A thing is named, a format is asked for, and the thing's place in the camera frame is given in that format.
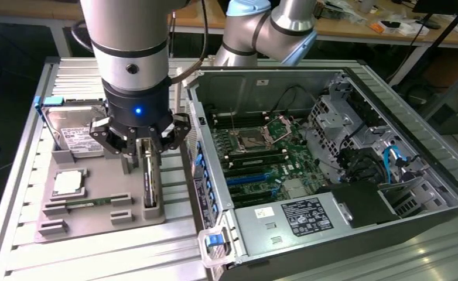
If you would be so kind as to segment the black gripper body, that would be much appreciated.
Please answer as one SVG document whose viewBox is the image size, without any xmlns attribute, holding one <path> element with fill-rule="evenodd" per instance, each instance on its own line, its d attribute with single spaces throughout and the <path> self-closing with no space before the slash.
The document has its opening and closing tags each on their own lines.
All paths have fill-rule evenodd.
<svg viewBox="0 0 458 281">
<path fill-rule="evenodd" d="M 169 90 L 171 78 L 166 77 L 153 88 L 139 91 L 121 90 L 103 80 L 104 94 L 114 121 L 129 127 L 155 126 L 165 131 L 173 123 Z"/>
</svg>

